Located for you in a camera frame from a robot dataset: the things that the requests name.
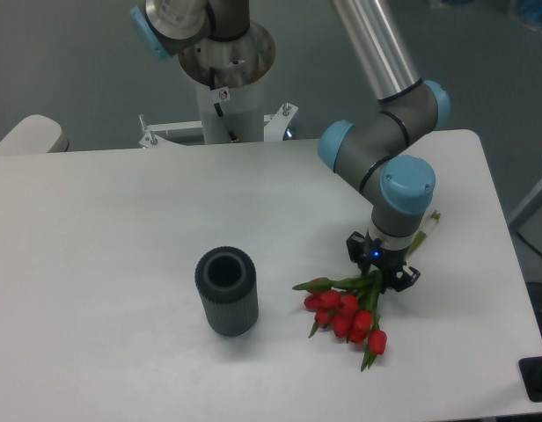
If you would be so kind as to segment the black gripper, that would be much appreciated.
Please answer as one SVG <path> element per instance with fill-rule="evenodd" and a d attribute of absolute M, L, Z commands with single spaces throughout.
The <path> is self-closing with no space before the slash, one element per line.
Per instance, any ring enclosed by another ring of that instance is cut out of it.
<path fill-rule="evenodd" d="M 348 255 L 361 275 L 377 269 L 385 287 L 395 292 L 410 288 L 421 277 L 421 272 L 407 264 L 412 241 L 408 238 L 381 237 L 367 232 L 354 231 L 346 241 Z"/>

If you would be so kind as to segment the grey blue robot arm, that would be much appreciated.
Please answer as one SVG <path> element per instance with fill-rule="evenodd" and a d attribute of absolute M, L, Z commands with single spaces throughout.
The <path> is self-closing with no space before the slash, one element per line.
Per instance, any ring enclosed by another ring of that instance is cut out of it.
<path fill-rule="evenodd" d="M 407 148 L 447 119 L 450 100 L 415 70 L 385 2 L 336 1 L 333 8 L 380 109 L 364 125 L 334 122 L 318 153 L 372 206 L 366 233 L 347 240 L 350 259 L 401 291 L 420 276 L 407 254 L 436 187 L 432 167 Z M 206 143 L 263 140 L 267 123 L 253 88 L 271 69 L 275 44 L 251 19 L 248 2 L 145 1 L 130 17 L 147 48 L 160 60 L 177 58 L 199 87 Z"/>

